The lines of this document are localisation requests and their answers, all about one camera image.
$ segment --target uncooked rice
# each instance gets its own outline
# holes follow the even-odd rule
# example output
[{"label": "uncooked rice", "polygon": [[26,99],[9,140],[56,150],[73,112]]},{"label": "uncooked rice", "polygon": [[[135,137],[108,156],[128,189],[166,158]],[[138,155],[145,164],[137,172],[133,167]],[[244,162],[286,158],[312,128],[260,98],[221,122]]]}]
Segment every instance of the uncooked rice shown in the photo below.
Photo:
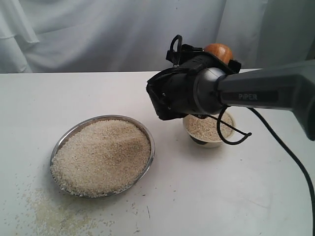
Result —
[{"label": "uncooked rice", "polygon": [[[223,114],[222,121],[232,125],[232,118],[228,113]],[[221,123],[220,127],[223,137],[227,138],[232,133],[232,129],[228,126]],[[221,140],[217,133],[217,121],[212,118],[199,119],[195,116],[188,115],[186,129],[195,138],[202,141],[209,142]]]},{"label": "uncooked rice", "polygon": [[67,192],[91,198],[120,192],[148,163],[146,135],[123,120],[104,120],[72,136],[52,159],[51,172]]}]

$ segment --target table surface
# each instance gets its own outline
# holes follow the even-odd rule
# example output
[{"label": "table surface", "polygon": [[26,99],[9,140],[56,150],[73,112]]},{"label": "table surface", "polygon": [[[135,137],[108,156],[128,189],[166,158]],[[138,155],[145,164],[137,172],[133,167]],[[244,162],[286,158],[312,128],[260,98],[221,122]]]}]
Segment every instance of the table surface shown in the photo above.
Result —
[{"label": "table surface", "polygon": [[[238,146],[198,147],[180,119],[156,116],[145,91],[155,73],[0,75],[1,235],[311,235],[304,176],[260,121],[245,108],[230,108],[237,127],[253,135]],[[315,145],[293,114],[260,111],[314,179]],[[114,197],[60,192],[49,172],[56,142],[81,121],[108,114],[150,130],[151,168]]]}]

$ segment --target white backdrop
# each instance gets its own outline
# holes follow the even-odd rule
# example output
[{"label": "white backdrop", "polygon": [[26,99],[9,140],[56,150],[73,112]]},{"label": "white backdrop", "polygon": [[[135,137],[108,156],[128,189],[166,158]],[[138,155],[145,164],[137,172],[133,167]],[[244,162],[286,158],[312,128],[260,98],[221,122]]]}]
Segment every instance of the white backdrop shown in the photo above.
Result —
[{"label": "white backdrop", "polygon": [[176,34],[226,44],[243,68],[284,64],[305,59],[314,12],[314,0],[0,0],[0,72],[157,71]]}]

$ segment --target stainless steel plate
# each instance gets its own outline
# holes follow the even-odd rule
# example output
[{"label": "stainless steel plate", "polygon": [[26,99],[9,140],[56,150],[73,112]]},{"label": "stainless steel plate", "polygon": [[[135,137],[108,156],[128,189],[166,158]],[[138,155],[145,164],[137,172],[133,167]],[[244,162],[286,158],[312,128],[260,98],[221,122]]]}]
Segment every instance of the stainless steel plate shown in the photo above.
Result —
[{"label": "stainless steel plate", "polygon": [[[119,116],[119,115],[106,115],[106,116],[99,116],[99,117],[94,117],[91,119],[87,119],[84,122],[81,122],[79,124],[77,124],[76,126],[74,126],[73,128],[71,128],[68,132],[66,132],[61,138],[60,140],[57,142],[57,144],[54,147],[54,150],[51,154],[50,157],[50,166],[52,166],[53,162],[53,158],[54,156],[57,154],[57,152],[63,147],[63,145],[69,140],[69,138],[71,138],[73,135],[75,135],[76,133],[80,132],[84,127],[96,123],[98,121],[102,121],[102,120],[111,120],[111,119],[119,119],[119,120],[124,120],[124,121],[128,121],[132,124],[134,124],[136,127],[138,127],[148,138],[149,142],[150,142],[150,146],[151,146],[151,153],[150,153],[150,157],[148,159],[148,163],[146,165],[146,167],[144,168],[144,170],[142,171],[142,173],[137,177],[137,179],[130,185],[128,185],[126,188],[120,190],[119,192],[109,192],[106,193],[100,197],[96,197],[96,198],[104,198],[104,197],[109,197],[109,196],[113,196],[116,194],[119,194],[121,192],[126,191],[127,189],[129,189],[130,187],[132,187],[133,185],[135,185],[141,178],[142,176],[144,176],[144,174],[148,171],[149,167],[152,164],[153,158],[154,158],[154,154],[155,154],[155,145],[154,145],[154,140],[153,137],[151,135],[151,133],[149,132],[149,130],[140,122],[138,122],[135,119],[129,118],[129,117],[125,117],[125,116]],[[96,198],[91,198],[89,196],[80,196],[82,198],[89,198],[89,199],[96,199]]]}]

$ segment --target small bowl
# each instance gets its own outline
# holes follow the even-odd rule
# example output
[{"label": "small bowl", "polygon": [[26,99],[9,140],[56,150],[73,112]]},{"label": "small bowl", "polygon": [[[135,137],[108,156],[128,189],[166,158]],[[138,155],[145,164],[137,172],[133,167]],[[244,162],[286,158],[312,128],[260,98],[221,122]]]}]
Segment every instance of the small bowl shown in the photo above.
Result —
[{"label": "small bowl", "polygon": [[[233,116],[228,113],[228,112],[225,112],[226,114],[228,114],[230,117],[231,117],[231,120],[232,120],[232,126],[235,127],[235,120],[233,118]],[[203,148],[216,148],[218,146],[220,146],[221,144],[223,144],[223,141],[222,140],[219,140],[219,141],[209,141],[209,140],[203,140],[203,139],[200,139],[200,138],[197,138],[195,135],[191,134],[187,128],[186,128],[186,123],[188,121],[188,118],[189,116],[186,116],[183,118],[183,126],[184,126],[184,129],[186,130],[186,132],[189,134],[190,138],[193,140],[193,142],[195,144],[197,144],[198,146],[201,146]],[[232,132],[230,133],[229,136],[227,136],[226,138],[230,138],[233,134],[234,134],[234,130],[232,130]]]},{"label": "small bowl", "polygon": [[[147,165],[146,167],[143,169],[143,171],[141,172],[141,174],[135,179],[135,181],[128,185],[127,187],[125,187],[124,189],[121,189],[120,191],[115,191],[115,192],[109,192],[106,193],[100,197],[96,197],[96,198],[92,198],[89,196],[77,196],[76,197],[81,197],[81,198],[88,198],[88,199],[99,199],[99,198],[105,198],[105,197],[109,197],[109,196],[113,196],[113,195],[117,195],[119,193],[122,193],[124,191],[126,191],[127,189],[131,188],[133,185],[135,185],[143,176],[144,174],[148,171],[149,167],[151,166],[152,162],[153,162],[153,158],[155,155],[155,145],[154,145],[154,140],[153,137],[151,135],[151,133],[149,132],[149,130],[139,121],[129,118],[129,117],[125,117],[125,116],[119,116],[119,115],[107,115],[107,116],[99,116],[99,117],[94,117],[91,119],[87,119],[79,124],[77,124],[76,126],[72,127],[71,129],[69,129],[57,142],[57,144],[54,147],[54,150],[51,154],[50,157],[50,166],[53,165],[53,158],[54,156],[57,154],[57,152],[63,147],[63,145],[65,145],[65,143],[76,133],[79,133],[84,127],[89,126],[90,124],[96,123],[98,121],[102,121],[102,120],[113,120],[113,119],[118,119],[118,120],[124,120],[124,121],[128,121],[132,124],[134,124],[137,128],[139,128],[148,138],[149,142],[150,142],[150,146],[151,146],[151,153],[150,153],[150,157],[148,159]],[[74,196],[73,194],[71,194],[70,192],[66,191],[65,189],[62,189],[62,191]]]}]

